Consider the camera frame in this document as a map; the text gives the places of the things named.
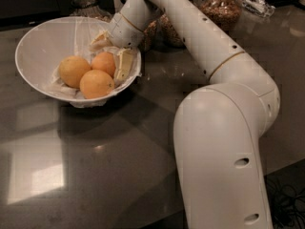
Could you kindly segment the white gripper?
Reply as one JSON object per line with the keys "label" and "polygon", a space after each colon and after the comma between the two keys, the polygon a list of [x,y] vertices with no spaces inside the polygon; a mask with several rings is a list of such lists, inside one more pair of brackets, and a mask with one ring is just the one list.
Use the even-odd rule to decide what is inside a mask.
{"label": "white gripper", "polygon": [[[108,26],[94,37],[89,45],[91,52],[97,52],[112,44],[119,48],[137,48],[144,38],[144,33],[137,29],[121,13],[116,13]],[[116,69],[114,80],[122,82],[127,79],[132,68],[134,52],[131,49],[120,50],[115,57]]]}

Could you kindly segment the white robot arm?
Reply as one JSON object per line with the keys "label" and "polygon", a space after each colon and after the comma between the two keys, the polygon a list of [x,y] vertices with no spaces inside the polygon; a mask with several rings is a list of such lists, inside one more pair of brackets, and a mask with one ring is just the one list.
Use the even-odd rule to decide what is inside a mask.
{"label": "white robot arm", "polygon": [[209,80],[173,124],[189,229],[274,229],[258,148],[280,108],[274,80],[189,0],[127,0],[107,25],[110,40],[138,46],[160,11]]}

